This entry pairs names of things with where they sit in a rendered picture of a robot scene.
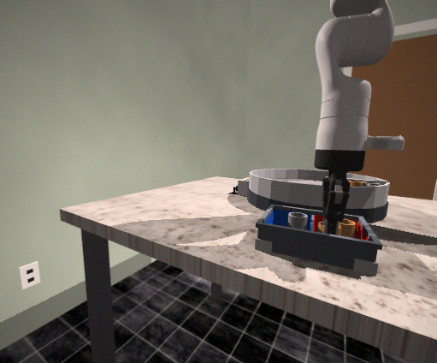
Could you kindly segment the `grey round turntable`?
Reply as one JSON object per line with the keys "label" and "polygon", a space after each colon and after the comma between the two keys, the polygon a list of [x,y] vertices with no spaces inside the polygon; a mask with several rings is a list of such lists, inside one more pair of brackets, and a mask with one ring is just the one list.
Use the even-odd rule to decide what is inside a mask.
{"label": "grey round turntable", "polygon": [[[238,180],[231,194],[246,196],[250,204],[264,211],[271,204],[323,211],[323,178],[328,178],[328,171],[253,170],[249,177]],[[363,216],[367,223],[379,222],[387,216],[388,181],[349,173],[346,180],[377,182],[380,186],[350,187],[345,214]]]}

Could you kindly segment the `grey divided bin with blue and red compartments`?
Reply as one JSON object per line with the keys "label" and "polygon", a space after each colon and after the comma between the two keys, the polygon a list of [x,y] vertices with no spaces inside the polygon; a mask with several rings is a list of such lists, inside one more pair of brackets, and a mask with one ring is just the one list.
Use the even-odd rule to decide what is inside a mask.
{"label": "grey divided bin with blue and red compartments", "polygon": [[[290,212],[308,216],[306,230],[287,227]],[[376,255],[377,250],[382,250],[382,244],[363,216],[344,215],[344,219],[356,223],[354,238],[351,238],[317,232],[324,215],[323,211],[271,204],[256,222],[255,249],[376,276]]]}

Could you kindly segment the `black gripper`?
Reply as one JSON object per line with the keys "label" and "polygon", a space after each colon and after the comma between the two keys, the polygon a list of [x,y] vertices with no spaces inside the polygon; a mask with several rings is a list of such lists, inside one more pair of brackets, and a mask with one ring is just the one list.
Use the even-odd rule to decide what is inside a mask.
{"label": "black gripper", "polygon": [[328,178],[322,180],[323,233],[338,235],[350,191],[346,173],[362,170],[364,157],[365,151],[316,150],[314,166],[328,170]]}

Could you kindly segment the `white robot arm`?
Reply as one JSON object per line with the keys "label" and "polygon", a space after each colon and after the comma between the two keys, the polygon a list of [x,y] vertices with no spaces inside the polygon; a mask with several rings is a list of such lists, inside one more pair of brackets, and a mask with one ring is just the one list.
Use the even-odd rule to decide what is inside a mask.
{"label": "white robot arm", "polygon": [[322,81],[316,150],[403,151],[402,136],[369,136],[367,142],[371,85],[340,70],[373,65],[388,53],[394,20],[387,0],[330,0],[330,9],[338,18],[327,21],[316,38]]}

